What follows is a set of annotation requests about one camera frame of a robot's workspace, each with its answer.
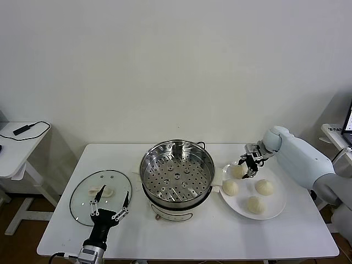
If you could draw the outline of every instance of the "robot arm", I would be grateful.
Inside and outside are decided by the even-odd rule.
[[[257,164],[276,156],[278,164],[300,186],[314,190],[329,204],[340,205],[343,201],[352,208],[352,198],[348,190],[352,180],[335,174],[333,165],[325,155],[306,141],[290,134],[281,126],[274,126],[266,131],[263,139],[257,144],[247,144],[246,154],[239,164],[246,162],[248,172],[244,178],[253,177],[258,171]]]
[[[116,213],[111,210],[98,208],[98,203],[101,199],[104,188],[105,185],[97,193],[94,200],[90,201],[90,217],[94,222],[94,226],[89,238],[83,242],[83,246],[78,255],[78,263],[81,264],[103,263],[103,254],[106,251],[106,240],[110,228],[117,226],[122,218],[129,213],[129,210],[127,209],[129,202],[128,192],[122,205],[122,209],[119,212]]]

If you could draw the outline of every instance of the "steamer handle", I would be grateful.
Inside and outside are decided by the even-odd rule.
[[[199,145],[199,144],[203,144],[203,149],[205,149],[205,142],[204,142],[204,141],[199,141],[199,142],[197,143],[197,145]]]

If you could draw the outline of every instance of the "floor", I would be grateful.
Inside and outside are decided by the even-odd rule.
[[[24,198],[15,197],[9,204],[0,207],[0,263],[26,263],[26,264],[44,264],[48,263],[48,257],[39,256],[36,253],[38,243],[45,231],[48,222],[41,221],[22,221],[16,233],[13,236],[6,236],[4,232],[16,214],[17,209],[22,204]],[[29,210],[32,211],[54,211],[54,207],[44,198],[36,198]],[[328,223],[331,217],[331,210],[326,207],[322,210],[322,216]],[[352,249],[348,242],[339,234],[333,234],[336,243],[352,257]],[[149,261],[149,264],[197,264],[199,261]],[[55,258],[53,264],[69,263],[61,258]],[[106,264],[129,264],[130,261],[106,261]],[[206,264],[216,264],[215,261],[207,261]],[[222,261],[230,264],[259,264],[261,261]],[[340,252],[335,258],[324,258],[316,260],[306,260],[302,264],[347,264],[348,259]]]

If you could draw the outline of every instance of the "white desk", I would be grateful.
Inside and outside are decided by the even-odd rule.
[[[110,230],[106,259],[145,260],[268,260],[332,257],[339,250],[307,190],[299,187],[278,167],[275,158],[267,168],[282,176],[287,205],[276,218],[247,219],[235,213],[212,193],[192,219],[181,223],[156,221],[137,181],[135,168],[152,145],[88,145],[72,174],[39,243],[37,253],[77,255],[91,227],[76,222],[69,201],[76,186],[103,169],[125,173],[132,184],[130,213]],[[237,159],[244,145],[207,145],[217,167]]]
[[[40,135],[48,127],[45,123],[38,123],[26,132],[21,133],[20,135],[15,136],[13,134],[13,130],[27,124],[32,123],[10,122],[2,130],[0,130],[0,134],[16,139],[31,138]],[[36,187],[37,190],[42,193],[44,197],[49,200],[50,203],[52,203],[52,205],[56,206],[59,201],[59,195],[57,195],[55,191],[45,183],[43,177],[27,161],[27,158],[31,155],[32,151],[43,139],[46,133],[47,132],[45,132],[42,136],[36,139],[24,141],[15,141],[13,139],[5,139],[3,137],[0,137],[0,145],[2,145],[2,150],[0,152],[0,178],[14,179],[14,177],[19,177],[19,179],[17,180],[20,180],[22,174],[18,175],[18,172],[21,170],[26,170],[30,176],[30,180],[33,183],[33,186]],[[6,202],[9,202],[8,196],[4,196],[4,198]],[[25,199],[20,209],[16,213],[15,217],[11,221],[11,224],[9,225],[8,229],[6,230],[6,235],[13,235],[21,220],[23,219],[43,221],[50,220],[50,217],[52,215],[52,213],[50,212],[27,211],[32,201],[33,198]]]
[[[321,126],[321,130],[325,133],[325,135],[329,138],[332,144],[338,150],[343,149],[344,147],[349,147],[346,140],[342,137],[341,131],[342,126],[339,124],[323,124]],[[346,153],[344,157],[347,159],[348,163],[352,165],[352,152]]]

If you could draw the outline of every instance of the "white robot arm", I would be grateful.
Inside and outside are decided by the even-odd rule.
[[[329,204],[339,205],[333,223],[352,242],[352,179],[336,175],[330,159],[281,126],[269,129],[261,141],[247,144],[245,150],[239,161],[248,167],[244,178],[254,177],[258,166],[275,155],[278,164],[300,186],[314,190]]]

